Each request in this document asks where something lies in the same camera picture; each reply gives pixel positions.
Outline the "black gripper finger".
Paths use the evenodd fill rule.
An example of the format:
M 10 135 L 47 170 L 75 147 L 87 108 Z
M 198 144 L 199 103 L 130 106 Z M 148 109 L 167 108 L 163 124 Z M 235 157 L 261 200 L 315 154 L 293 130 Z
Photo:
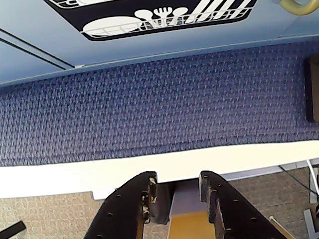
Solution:
M 206 203 L 208 221 L 217 239 L 283 239 L 272 225 L 239 191 L 222 176 L 201 171 L 200 199 Z
M 141 239 L 157 202 L 157 173 L 145 171 L 110 194 L 87 231 L 88 239 Z

